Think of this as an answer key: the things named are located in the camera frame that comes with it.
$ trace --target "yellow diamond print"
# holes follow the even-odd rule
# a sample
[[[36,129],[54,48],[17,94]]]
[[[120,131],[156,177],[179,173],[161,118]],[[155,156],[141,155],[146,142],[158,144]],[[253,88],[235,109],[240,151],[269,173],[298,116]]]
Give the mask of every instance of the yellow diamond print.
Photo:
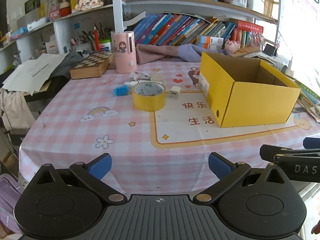
[[[163,139],[167,140],[169,138],[169,136],[167,136],[166,134],[164,136],[162,136]]]

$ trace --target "roll of tape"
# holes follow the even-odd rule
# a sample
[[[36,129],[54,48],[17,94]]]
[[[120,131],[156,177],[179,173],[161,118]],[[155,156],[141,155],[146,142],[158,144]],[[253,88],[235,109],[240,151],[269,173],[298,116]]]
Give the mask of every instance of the roll of tape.
[[[165,105],[165,86],[156,82],[138,83],[132,88],[132,96],[139,110],[158,111]]]

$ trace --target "purple backpack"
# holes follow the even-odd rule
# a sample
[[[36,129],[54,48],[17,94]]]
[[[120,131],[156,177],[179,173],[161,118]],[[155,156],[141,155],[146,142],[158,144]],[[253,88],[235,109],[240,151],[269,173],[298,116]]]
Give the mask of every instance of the purple backpack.
[[[4,226],[20,233],[13,209],[23,192],[22,187],[9,174],[0,175],[0,220]]]

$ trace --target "folded blanket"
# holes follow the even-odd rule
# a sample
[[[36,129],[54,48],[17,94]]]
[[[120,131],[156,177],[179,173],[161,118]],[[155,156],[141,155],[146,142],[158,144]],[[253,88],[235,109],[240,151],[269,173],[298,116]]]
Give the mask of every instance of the folded blanket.
[[[137,63],[142,65],[158,59],[168,61],[187,61],[187,62],[200,62],[202,52],[221,53],[224,55],[231,55],[225,49],[210,50],[204,49],[193,44],[185,44],[181,46],[155,46],[155,45],[142,45],[136,46]]]

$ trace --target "yellow box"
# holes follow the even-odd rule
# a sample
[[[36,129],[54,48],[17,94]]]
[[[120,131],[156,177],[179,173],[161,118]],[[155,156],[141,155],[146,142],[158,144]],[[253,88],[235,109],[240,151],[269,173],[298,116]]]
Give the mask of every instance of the yellow box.
[[[263,60],[205,52],[199,85],[220,127],[285,123],[301,91]]]

